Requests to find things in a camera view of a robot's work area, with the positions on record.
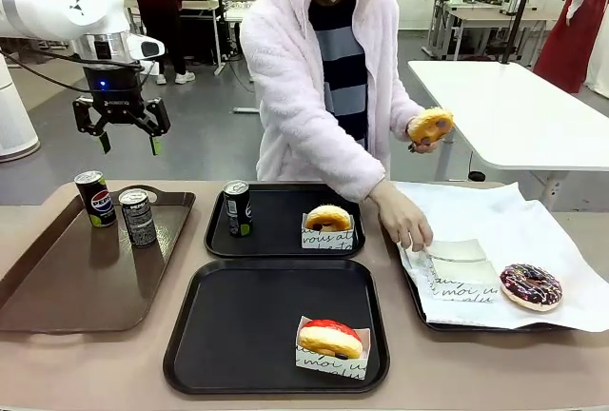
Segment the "black tray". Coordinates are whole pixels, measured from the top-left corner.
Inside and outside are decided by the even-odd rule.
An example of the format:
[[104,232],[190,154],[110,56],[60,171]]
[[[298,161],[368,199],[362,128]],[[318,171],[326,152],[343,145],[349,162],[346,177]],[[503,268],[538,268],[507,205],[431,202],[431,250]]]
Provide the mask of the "black tray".
[[[296,366],[301,316],[370,328],[363,381]],[[163,360],[168,383],[189,395],[357,394],[388,369],[372,276],[346,260],[207,264],[190,282]]]
[[[237,259],[275,257],[351,257],[365,243],[360,207],[348,202],[326,185],[250,185],[253,227],[244,238],[228,232],[228,218],[221,192],[207,226],[206,248],[216,256]],[[355,220],[353,249],[302,249],[301,229],[303,213],[319,205],[344,208]]]
[[406,271],[406,269],[400,264],[400,267],[403,270],[403,275],[406,278],[408,283],[408,289],[410,290],[410,295],[412,296],[412,301],[417,308],[417,313],[419,314],[419,318],[422,323],[427,325],[432,330],[436,330],[437,332],[499,332],[499,333],[531,333],[531,332],[548,332],[554,330],[571,330],[569,327],[563,327],[561,325],[553,325],[551,323],[532,323],[530,325],[525,325],[524,327],[519,328],[497,328],[497,327],[480,327],[477,325],[457,325],[452,323],[429,323],[427,321],[427,316],[425,312],[422,310],[421,297],[419,297],[419,290],[417,289],[417,285],[412,281],[410,275]]

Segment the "white dress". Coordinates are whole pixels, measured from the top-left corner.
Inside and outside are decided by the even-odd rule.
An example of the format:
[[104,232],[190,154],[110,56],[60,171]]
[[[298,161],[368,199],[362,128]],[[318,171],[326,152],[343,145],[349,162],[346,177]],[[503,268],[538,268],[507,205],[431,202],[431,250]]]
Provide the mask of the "white dress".
[[605,8],[599,36],[590,56],[585,85],[609,98],[609,8]]

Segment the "beige tabletop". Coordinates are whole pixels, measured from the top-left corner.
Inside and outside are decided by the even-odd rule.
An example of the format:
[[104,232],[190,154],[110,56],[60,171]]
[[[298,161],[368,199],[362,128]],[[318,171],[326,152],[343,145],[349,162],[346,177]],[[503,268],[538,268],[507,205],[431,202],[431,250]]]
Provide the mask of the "beige tabletop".
[[[500,13],[499,9],[456,9],[451,10],[456,18],[463,21],[510,21],[514,16],[508,16]],[[558,19],[556,13],[550,13],[541,10],[525,10],[522,16],[522,21],[555,21]]]
[[[110,182],[118,190],[133,182]],[[147,182],[192,191],[197,201],[146,319],[124,334],[0,334],[0,407],[56,411],[211,409],[554,409],[609,404],[609,332],[444,334],[418,319],[397,250],[383,237],[376,208],[363,204],[366,244],[355,260],[372,272],[391,366],[374,392],[346,397],[193,399],[165,382],[162,359],[188,281],[212,260],[204,247],[209,213],[221,183]],[[76,195],[62,186],[28,229],[2,245],[0,276]],[[609,215],[556,214],[583,255],[607,277]]]
[[[218,2],[210,0],[183,0],[182,10],[217,10],[220,7]],[[125,0],[126,9],[137,9],[137,0]]]

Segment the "red dress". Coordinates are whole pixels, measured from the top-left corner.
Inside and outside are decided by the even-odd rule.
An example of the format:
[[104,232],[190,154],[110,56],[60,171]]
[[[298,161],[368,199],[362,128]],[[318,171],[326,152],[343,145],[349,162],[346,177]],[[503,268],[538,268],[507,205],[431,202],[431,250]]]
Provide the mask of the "red dress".
[[574,94],[580,92],[586,79],[607,0],[584,0],[567,26],[566,14],[572,2],[567,0],[564,4],[533,71],[565,92]]

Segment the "brown tray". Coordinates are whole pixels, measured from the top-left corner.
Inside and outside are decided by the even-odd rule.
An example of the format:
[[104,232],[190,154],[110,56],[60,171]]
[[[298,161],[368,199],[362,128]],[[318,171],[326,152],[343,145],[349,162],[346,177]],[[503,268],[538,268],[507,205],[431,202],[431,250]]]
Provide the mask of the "brown tray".
[[[141,187],[156,195],[158,242],[131,247],[118,195]],[[93,227],[74,197],[0,282],[0,331],[69,334],[129,330],[146,316],[182,227],[190,192],[130,186],[112,192],[118,222]]]

